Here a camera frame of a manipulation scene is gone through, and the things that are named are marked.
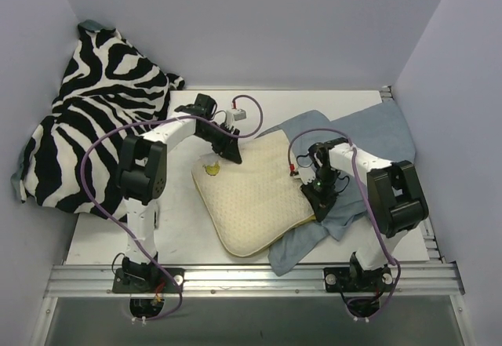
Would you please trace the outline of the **cream pillow with yellow edge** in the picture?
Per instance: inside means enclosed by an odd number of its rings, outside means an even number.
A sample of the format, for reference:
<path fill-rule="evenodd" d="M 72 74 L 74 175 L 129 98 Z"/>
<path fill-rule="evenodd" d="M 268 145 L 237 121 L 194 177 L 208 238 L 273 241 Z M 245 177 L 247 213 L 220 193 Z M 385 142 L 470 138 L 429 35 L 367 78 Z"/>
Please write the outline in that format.
<path fill-rule="evenodd" d="M 301 180 L 289 175 L 288 146 L 279 130 L 240 145 L 240 164 L 210 153 L 192 166 L 195 187 L 231 255 L 250 257 L 314 220 Z"/>

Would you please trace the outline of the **blue-grey fabric pillowcase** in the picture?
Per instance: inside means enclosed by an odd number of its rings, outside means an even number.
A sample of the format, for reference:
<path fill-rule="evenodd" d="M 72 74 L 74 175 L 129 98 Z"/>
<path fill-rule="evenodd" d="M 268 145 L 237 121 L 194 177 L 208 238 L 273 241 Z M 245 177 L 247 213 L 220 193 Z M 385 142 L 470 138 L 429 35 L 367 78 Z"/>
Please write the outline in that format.
<path fill-rule="evenodd" d="M 342 132 L 357 148 L 356 157 L 365 153 L 392 162 L 415 160 L 416 150 L 406 119 L 393 100 L 355 112 L 330 121 L 318 110 L 306 111 L 290 118 L 260 135 L 281 130 L 289 142 L 293 142 L 292 155 L 304 155 L 316 143 L 340 138 L 334 130 Z M 367 208 L 357 180 L 353 178 L 350 158 L 334 155 L 331 158 L 342 174 L 348 174 L 349 181 L 337 181 L 340 193 L 334 207 L 322 221 L 311 221 L 291 231 L 287 231 L 269 248 L 268 260 L 276 275 L 291 271 L 316 245 L 331 236 L 342 240 L 349 227 L 367 214 Z"/>

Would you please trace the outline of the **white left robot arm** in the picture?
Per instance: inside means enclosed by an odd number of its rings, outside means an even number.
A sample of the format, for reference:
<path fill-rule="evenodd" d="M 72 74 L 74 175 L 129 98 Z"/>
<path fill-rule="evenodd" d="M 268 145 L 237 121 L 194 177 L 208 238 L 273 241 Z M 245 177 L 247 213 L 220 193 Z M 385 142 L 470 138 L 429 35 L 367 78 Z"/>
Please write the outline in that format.
<path fill-rule="evenodd" d="M 124 139 L 116 177 L 125 200 L 128 234 L 122 273 L 139 291 L 152 291 L 163 277 L 172 277 L 162 272 L 155 245 L 158 199 L 167 183 L 168 153 L 188 137 L 196 136 L 210 143 L 218 157 L 242 163 L 238 147 L 242 136 L 235 127 L 236 122 L 246 119 L 246 112 L 236 105 L 240 98 L 254 100 L 249 95 L 237 95 L 231 108 L 224 111 L 224 120 L 218 123 L 214 121 L 216 101 L 200 93 L 193 103 L 180 105 L 166 119 L 152 122 L 152 130 Z"/>

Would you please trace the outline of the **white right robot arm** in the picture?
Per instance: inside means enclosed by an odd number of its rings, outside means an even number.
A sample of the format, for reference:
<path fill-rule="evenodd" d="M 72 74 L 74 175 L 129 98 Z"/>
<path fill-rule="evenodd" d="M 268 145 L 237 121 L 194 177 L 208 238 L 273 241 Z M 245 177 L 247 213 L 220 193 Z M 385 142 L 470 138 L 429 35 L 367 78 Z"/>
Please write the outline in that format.
<path fill-rule="evenodd" d="M 357 290 L 375 281 L 392 282 L 389 264 L 401 239 L 428 218 L 429 210 L 414 164 L 393 162 L 370 154 L 341 137 L 318 142 L 307 150 L 315 168 L 300 190 L 309 201 L 315 219 L 324 220 L 340 191 L 336 182 L 346 173 L 356 183 L 365 204 L 372 230 L 366 243 L 352 255 L 347 279 Z"/>

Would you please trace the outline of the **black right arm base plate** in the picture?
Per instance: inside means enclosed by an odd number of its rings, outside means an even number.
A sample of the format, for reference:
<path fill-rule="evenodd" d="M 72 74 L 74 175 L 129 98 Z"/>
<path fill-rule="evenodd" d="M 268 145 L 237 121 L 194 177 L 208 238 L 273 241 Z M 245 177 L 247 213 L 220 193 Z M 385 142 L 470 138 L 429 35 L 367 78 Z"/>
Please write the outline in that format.
<path fill-rule="evenodd" d="M 387 266 L 359 272 L 351 267 L 330 267 L 323 269 L 323 276 L 329 293 L 386 293 L 394 284 Z"/>

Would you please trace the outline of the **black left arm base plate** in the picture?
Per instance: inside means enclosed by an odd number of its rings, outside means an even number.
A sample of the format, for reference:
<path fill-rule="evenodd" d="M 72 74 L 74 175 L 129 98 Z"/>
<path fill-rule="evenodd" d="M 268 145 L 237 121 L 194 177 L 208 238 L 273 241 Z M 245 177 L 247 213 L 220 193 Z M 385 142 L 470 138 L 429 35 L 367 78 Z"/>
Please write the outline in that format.
<path fill-rule="evenodd" d="M 111 288 L 112 293 L 141 294 L 141 293 L 179 293 L 183 289 L 183 268 L 167 268 L 167 272 L 176 280 L 175 284 L 159 270 L 154 270 L 152 277 L 143 278 L 125 273 L 122 268 L 115 271 L 115 277 Z"/>

